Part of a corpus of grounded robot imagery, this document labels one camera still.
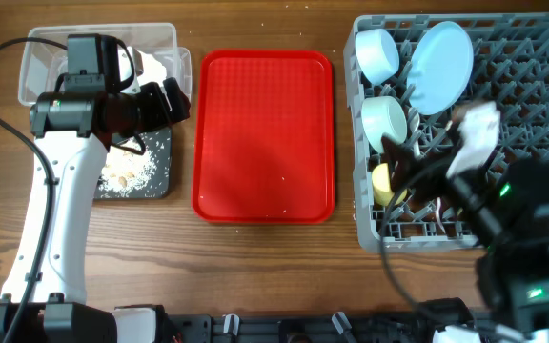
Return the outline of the light blue plate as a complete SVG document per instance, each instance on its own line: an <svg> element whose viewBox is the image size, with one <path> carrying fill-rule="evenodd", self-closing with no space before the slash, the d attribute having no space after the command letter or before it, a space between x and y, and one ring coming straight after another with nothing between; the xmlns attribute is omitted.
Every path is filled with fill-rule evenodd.
<svg viewBox="0 0 549 343"><path fill-rule="evenodd" d="M406 78L414 89L410 106L433 115L452 107L465 91L474 65L469 35L457 23L445 21L430 28L419 40Z"/></svg>

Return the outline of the white plastic spoon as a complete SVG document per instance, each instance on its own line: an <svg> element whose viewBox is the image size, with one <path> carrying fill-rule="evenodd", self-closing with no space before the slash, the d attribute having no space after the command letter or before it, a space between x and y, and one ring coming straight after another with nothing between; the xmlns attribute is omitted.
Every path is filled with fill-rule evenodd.
<svg viewBox="0 0 549 343"><path fill-rule="evenodd" d="M420 114L416 108L410 108L408 111L408 127L410 130L409 146L412 149L415 158L421 157L418 144L418 132L420 125Z"/></svg>

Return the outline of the yellow plastic cup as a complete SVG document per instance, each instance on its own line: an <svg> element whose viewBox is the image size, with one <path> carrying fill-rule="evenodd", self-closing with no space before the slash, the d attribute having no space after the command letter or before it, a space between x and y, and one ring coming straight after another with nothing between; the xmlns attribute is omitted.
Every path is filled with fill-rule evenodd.
<svg viewBox="0 0 549 343"><path fill-rule="evenodd" d="M387 206L396 194L391 188L391 177L387 163L381 163L372 170L371 182L375 202L378 205Z"/></svg>

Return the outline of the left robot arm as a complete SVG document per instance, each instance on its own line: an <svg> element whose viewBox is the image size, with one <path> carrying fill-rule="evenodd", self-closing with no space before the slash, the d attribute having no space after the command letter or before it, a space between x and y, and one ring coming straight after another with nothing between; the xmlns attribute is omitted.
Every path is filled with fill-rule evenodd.
<svg viewBox="0 0 549 343"><path fill-rule="evenodd" d="M0 293L0 342L179 342L160 305L107 312L86 303L85 251L92 202L114 138L186 120L188 97L168 78L131 92L120 39L72 34L68 69L38 96L23 142L34 154L21 242Z"/></svg>

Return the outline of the green bowl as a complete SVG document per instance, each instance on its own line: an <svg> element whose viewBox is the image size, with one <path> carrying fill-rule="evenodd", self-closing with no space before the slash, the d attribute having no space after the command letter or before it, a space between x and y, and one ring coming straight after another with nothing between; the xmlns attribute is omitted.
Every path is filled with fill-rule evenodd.
<svg viewBox="0 0 549 343"><path fill-rule="evenodd" d="M382 136L397 144L406 140L408 127L401 105L392 96L367 98L361 105L361 121L365 135L372 148L384 153Z"/></svg>

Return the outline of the white plastic fork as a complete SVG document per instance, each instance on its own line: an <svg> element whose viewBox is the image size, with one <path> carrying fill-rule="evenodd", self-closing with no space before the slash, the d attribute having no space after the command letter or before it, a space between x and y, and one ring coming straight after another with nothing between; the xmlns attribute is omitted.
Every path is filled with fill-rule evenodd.
<svg viewBox="0 0 549 343"><path fill-rule="evenodd" d="M436 219L437 227L445 235L446 231L444 229L444 226L443 226L443 223L442 223L442 220L441 220L442 203L441 203L441 198L440 197L436 198L435 205L436 205L436 207L435 207L435 219Z"/></svg>

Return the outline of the light blue bowl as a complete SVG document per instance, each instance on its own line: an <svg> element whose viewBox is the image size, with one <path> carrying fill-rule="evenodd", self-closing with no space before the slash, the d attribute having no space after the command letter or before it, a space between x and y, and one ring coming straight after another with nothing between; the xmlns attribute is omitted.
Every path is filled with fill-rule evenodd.
<svg viewBox="0 0 549 343"><path fill-rule="evenodd" d="M388 31L361 31L356 35L355 44L357 63L373 85L380 85L397 73L399 52Z"/></svg>

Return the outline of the white napkin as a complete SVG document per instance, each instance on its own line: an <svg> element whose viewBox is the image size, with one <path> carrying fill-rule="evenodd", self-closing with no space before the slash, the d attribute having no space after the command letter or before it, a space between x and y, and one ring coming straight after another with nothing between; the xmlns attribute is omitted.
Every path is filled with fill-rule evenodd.
<svg viewBox="0 0 549 343"><path fill-rule="evenodd" d="M120 78L122 81L131 76L129 57L134 62L134 79L132 84L124 89L125 93L140 92L140 87L155 82L163 87L163 81L167 78L165 66L156 60L151 54L129 47L129 53L119 51Z"/></svg>

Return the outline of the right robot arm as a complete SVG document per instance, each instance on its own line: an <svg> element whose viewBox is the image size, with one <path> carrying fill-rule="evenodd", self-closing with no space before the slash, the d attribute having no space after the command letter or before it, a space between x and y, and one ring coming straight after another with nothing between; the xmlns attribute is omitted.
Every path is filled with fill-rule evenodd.
<svg viewBox="0 0 549 343"><path fill-rule="evenodd" d="M446 198L484 247L476 273L492 318L526 338L549 329L549 163L520 159L491 184L492 156L469 151L466 139L422 159L388 137L381 142L393 190Z"/></svg>

